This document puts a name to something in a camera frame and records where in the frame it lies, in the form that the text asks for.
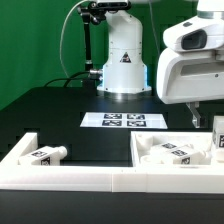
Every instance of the green wall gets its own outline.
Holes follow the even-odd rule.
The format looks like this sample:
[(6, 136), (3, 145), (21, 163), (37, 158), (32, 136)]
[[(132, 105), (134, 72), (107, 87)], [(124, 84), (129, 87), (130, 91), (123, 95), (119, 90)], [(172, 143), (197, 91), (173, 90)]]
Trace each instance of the green wall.
[[(0, 8), (0, 109), (33, 87), (64, 78), (59, 43), (64, 19), (78, 1), (9, 0)], [(156, 0), (152, 3), (160, 50), (163, 31), (196, 14), (196, 3), (184, 0)], [(149, 66), (150, 82), (155, 86), (158, 54), (152, 32), (148, 4), (133, 5), (130, 14), (144, 27), (143, 61)], [(107, 26), (91, 27), (92, 56), (100, 68), (107, 59)], [(65, 30), (63, 60), (70, 75), (84, 70), (83, 26), (75, 12)]]

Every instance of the black table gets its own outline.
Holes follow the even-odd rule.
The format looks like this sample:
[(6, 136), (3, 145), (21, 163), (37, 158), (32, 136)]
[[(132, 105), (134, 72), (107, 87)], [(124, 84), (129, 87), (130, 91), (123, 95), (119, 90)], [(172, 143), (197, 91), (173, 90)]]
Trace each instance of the black table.
[[(162, 113), (168, 129), (212, 131), (223, 101), (201, 103), (206, 128), (195, 129), (185, 104), (164, 105), (157, 97), (118, 102), (94, 89), (34, 88), (0, 112), (0, 160), (29, 131), (39, 147), (67, 147), (62, 165), (132, 166), (126, 128), (80, 128), (86, 112)], [(2, 223), (223, 223), (223, 195), (110, 192), (0, 191)]]

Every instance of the white tray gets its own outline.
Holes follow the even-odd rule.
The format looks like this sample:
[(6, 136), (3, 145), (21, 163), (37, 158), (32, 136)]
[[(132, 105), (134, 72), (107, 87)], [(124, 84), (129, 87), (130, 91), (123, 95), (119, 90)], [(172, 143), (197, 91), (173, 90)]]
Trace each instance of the white tray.
[(21, 166), (18, 158), (37, 149), (37, 134), (27, 133), (0, 163), (0, 189), (224, 193), (224, 168), (220, 166), (141, 167), (137, 134), (212, 137), (211, 133), (132, 132), (134, 167)]

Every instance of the cable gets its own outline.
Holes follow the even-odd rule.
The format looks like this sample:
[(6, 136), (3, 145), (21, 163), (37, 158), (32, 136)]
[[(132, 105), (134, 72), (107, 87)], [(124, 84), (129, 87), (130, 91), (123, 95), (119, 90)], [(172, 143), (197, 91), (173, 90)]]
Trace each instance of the cable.
[(53, 79), (49, 82), (47, 82), (44, 87), (47, 87), (49, 84), (51, 84), (52, 82), (56, 82), (56, 81), (67, 81), (67, 80), (82, 80), (82, 78), (59, 78), (59, 79)]
[(77, 72), (75, 74), (73, 74), (70, 78), (67, 79), (67, 81), (64, 84), (64, 88), (66, 88), (68, 86), (68, 84), (77, 76), (82, 75), (82, 74), (88, 74), (89, 72), (85, 71), (85, 72)]
[(153, 35), (155, 39), (156, 49), (157, 49), (158, 55), (160, 55), (159, 44), (158, 44), (158, 39), (156, 36), (155, 24), (153, 19), (152, 0), (149, 0), (149, 9), (150, 9), (151, 24), (152, 24), (152, 30), (153, 30)]
[(64, 24), (63, 24), (63, 27), (62, 27), (62, 31), (61, 31), (61, 39), (60, 39), (60, 62), (61, 62), (61, 65), (62, 65), (62, 68), (63, 68), (63, 71), (65, 73), (65, 75), (69, 78), (69, 75), (68, 75), (68, 72), (65, 68), (65, 65), (64, 65), (64, 62), (63, 62), (63, 59), (62, 59), (62, 44), (63, 44), (63, 39), (64, 39), (64, 32), (65, 32), (65, 27), (67, 25), (67, 22), (68, 22), (68, 19), (69, 17), (71, 16), (71, 14), (73, 13), (73, 11), (79, 6), (81, 5), (82, 3), (84, 2), (89, 2), (89, 0), (83, 0), (83, 1), (80, 1), (78, 2), (75, 6), (72, 7), (72, 9), (70, 10), (70, 12), (68, 13), (68, 15), (66, 16), (65, 18), (65, 21), (64, 21)]

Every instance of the white robot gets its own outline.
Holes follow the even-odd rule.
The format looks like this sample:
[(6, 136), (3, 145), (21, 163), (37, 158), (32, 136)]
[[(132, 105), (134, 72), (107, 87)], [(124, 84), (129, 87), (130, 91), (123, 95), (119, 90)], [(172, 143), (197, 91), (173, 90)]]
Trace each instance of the white robot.
[(187, 103), (200, 126), (199, 101), (224, 98), (224, 2), (199, 0), (197, 16), (165, 30), (157, 93), (166, 103)]
[(99, 95), (114, 99), (151, 95), (151, 87), (147, 85), (147, 67), (142, 61), (142, 24), (122, 10), (128, 5), (128, 0), (97, 0), (91, 6), (91, 10), (106, 9), (109, 28), (109, 56), (97, 91)]

